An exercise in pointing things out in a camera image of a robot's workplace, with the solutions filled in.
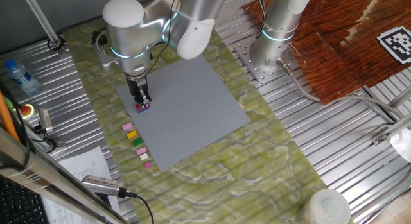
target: wooden board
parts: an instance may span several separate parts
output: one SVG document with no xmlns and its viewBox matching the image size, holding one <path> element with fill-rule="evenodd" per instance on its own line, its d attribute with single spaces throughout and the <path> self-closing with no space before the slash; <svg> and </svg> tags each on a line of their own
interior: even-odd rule
<svg viewBox="0 0 411 224">
<path fill-rule="evenodd" d="M 243 8 L 262 20 L 258 1 Z M 411 0 L 311 0 L 290 45 L 316 95 L 327 104 L 410 67 L 377 40 L 399 26 L 411 30 Z"/>
</svg>

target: water bottle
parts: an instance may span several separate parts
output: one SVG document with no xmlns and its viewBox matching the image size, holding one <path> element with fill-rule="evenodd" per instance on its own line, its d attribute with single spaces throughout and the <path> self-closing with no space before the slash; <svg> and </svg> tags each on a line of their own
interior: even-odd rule
<svg viewBox="0 0 411 224">
<path fill-rule="evenodd" d="M 21 89 L 29 96 L 37 95 L 41 92 L 41 87 L 38 81 L 31 76 L 27 68 L 14 60 L 7 60 L 5 63 L 7 74 L 20 85 Z"/>
</svg>

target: gray baseplate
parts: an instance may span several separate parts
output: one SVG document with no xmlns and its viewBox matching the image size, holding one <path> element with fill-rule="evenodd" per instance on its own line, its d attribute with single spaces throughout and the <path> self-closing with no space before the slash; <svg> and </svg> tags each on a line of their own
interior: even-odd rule
<svg viewBox="0 0 411 224">
<path fill-rule="evenodd" d="M 147 80 L 153 101 L 140 114 L 127 85 L 117 93 L 161 171 L 250 122 L 202 55 Z"/>
</svg>

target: pink lego brick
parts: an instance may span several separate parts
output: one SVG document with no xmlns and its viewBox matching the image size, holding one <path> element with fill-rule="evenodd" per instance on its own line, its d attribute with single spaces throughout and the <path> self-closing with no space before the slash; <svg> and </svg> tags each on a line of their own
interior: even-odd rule
<svg viewBox="0 0 411 224">
<path fill-rule="evenodd" d="M 123 127 L 123 130 L 129 130 L 129 129 L 133 128 L 133 125 L 131 123 L 127 123 L 127 124 L 123 125 L 122 127 Z"/>
<path fill-rule="evenodd" d="M 142 148 L 139 148 L 137 150 L 137 155 L 141 155 L 141 154 L 146 153 L 146 152 L 147 152 L 146 147 L 142 147 Z"/>
</svg>

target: plastic bottle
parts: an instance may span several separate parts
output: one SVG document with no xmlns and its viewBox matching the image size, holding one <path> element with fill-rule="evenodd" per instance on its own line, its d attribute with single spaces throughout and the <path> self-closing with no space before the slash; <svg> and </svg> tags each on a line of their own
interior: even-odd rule
<svg viewBox="0 0 411 224">
<path fill-rule="evenodd" d="M 5 63 L 7 74 L 20 85 L 21 89 L 29 96 L 37 95 L 41 92 L 41 87 L 38 81 L 31 76 L 27 68 L 14 60 L 7 60 Z"/>
<path fill-rule="evenodd" d="M 301 224 L 348 224 L 350 218 L 351 210 L 347 200 L 332 189 L 315 192 L 299 211 Z"/>
</svg>

